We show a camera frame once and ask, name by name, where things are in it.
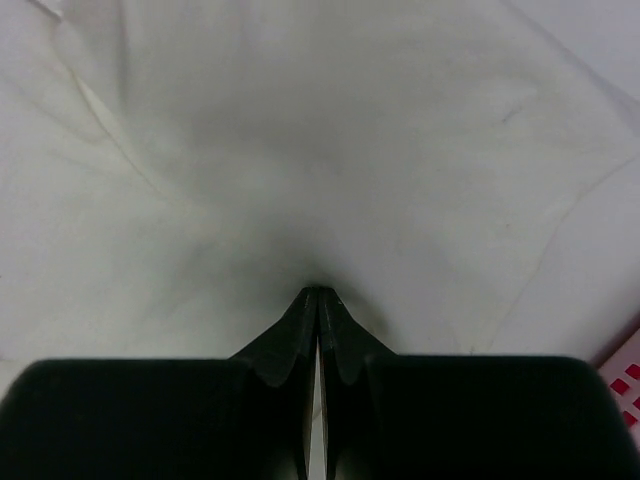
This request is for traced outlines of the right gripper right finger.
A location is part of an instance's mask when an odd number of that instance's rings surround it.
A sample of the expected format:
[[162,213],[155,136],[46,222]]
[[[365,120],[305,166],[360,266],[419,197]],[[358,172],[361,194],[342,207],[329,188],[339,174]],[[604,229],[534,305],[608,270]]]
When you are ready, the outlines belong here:
[[598,373],[560,356],[401,355],[318,292],[330,479],[635,479]]

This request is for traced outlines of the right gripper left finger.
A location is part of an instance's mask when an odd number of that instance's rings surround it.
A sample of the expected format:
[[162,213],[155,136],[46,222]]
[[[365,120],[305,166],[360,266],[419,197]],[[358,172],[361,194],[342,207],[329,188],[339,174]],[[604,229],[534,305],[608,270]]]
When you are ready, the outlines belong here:
[[318,292],[227,359],[51,359],[1,403],[5,479],[304,479]]

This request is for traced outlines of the white t shirt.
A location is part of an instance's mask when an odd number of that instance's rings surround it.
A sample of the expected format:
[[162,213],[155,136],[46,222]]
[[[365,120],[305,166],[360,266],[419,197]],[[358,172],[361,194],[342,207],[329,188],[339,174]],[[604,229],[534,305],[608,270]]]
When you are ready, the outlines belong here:
[[517,1],[5,1],[1,359],[224,356],[303,286],[403,352],[591,359],[639,105]]

